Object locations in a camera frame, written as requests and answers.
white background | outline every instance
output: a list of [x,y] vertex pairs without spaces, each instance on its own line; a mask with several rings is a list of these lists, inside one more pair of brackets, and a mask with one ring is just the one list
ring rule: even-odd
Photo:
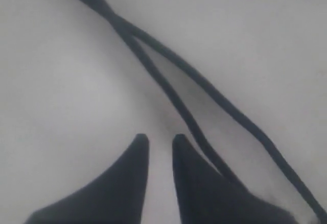
[[[108,0],[275,142],[327,208],[327,0]],[[260,144],[151,53],[249,189],[314,216]],[[171,141],[189,132],[107,22],[77,0],[0,0],[0,223],[22,223],[151,141],[143,223],[180,223]]]

white fabric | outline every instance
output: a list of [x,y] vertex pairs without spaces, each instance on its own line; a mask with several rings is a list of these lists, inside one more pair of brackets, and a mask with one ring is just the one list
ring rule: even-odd
[[[253,119],[327,208],[327,0],[108,1]],[[260,144],[151,56],[249,189],[308,223]],[[84,186],[139,132],[151,141],[143,223],[180,223],[171,141],[190,134],[108,23],[77,0],[0,0],[0,223]]]

white surface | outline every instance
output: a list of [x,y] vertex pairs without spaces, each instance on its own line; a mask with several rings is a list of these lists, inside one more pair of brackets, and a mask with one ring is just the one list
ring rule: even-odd
[[[196,66],[273,139],[327,208],[327,0],[109,0]],[[257,141],[153,55],[257,195],[313,213]],[[143,223],[180,223],[171,141],[188,133],[117,35],[77,0],[0,0],[0,223],[84,186],[151,140]]]

thin black string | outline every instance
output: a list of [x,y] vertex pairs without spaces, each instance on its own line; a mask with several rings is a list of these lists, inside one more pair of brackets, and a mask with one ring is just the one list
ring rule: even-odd
[[[93,10],[104,16],[101,8],[92,2],[91,0],[80,0],[86,5],[91,7]],[[281,169],[286,178],[294,185],[297,191],[301,194],[303,199],[310,205],[310,207],[317,214],[321,223],[325,223],[327,220],[327,213],[314,198],[313,194],[283,158],[281,153],[278,151],[274,143],[270,138],[257,126],[255,125],[245,114],[237,109],[227,98],[225,98],[204,76],[202,76],[194,67],[188,64],[187,61],[183,60],[182,57],[178,56],[172,50],[164,46],[162,43],[154,39],[151,35],[145,31],[139,29],[133,24],[120,16],[116,17],[120,20],[121,24],[135,37],[140,39],[145,44],[152,47],[155,51],[166,57],[169,61],[183,70],[191,79],[193,79],[204,91],[220,106],[225,110],[232,118],[234,118],[241,126],[249,131],[266,149],[271,158]]]
[[213,163],[213,165],[219,170],[219,172],[225,176],[231,183],[236,184],[243,189],[246,187],[243,183],[238,179],[238,177],[234,174],[234,172],[229,168],[229,166],[225,163],[225,161],[216,153],[216,151],[212,148],[208,140],[206,139],[204,133],[201,128],[195,121],[191,112],[188,110],[186,105],[183,103],[181,98],[178,96],[177,92],[173,89],[170,83],[166,80],[166,78],[160,73],[157,67],[154,65],[153,61],[150,57],[145,53],[140,44],[132,37],[132,35],[125,29],[125,27],[121,24],[119,18],[116,17],[116,14],[110,8],[110,6],[105,2],[105,0],[89,0],[94,6],[94,10],[97,9],[101,12],[101,15],[108,20],[108,22],[112,25],[118,35],[122,38],[122,40],[128,45],[128,47],[132,50],[132,52],[139,59],[141,64],[147,70],[147,72],[151,75],[151,77],[157,82],[157,84],[164,90],[165,94],[174,105],[178,113],[181,115],[192,135],[195,138],[195,141],[204,152],[204,154],[208,157],[208,159]]

